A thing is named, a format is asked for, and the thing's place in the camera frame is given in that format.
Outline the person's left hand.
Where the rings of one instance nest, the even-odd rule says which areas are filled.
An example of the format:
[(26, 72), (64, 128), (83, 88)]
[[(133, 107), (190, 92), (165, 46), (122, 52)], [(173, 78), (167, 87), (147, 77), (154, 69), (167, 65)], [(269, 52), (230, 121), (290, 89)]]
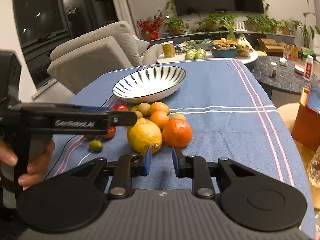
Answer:
[[(48, 166), (55, 150), (55, 142), (53, 140), (46, 146), (44, 153), (37, 159), (31, 161), (27, 166), (27, 173), (19, 177), (18, 183), (23, 191), (34, 186), (44, 180)], [(5, 163), (11, 167), (17, 165), (18, 158), (13, 150), (1, 139), (1, 163)]]

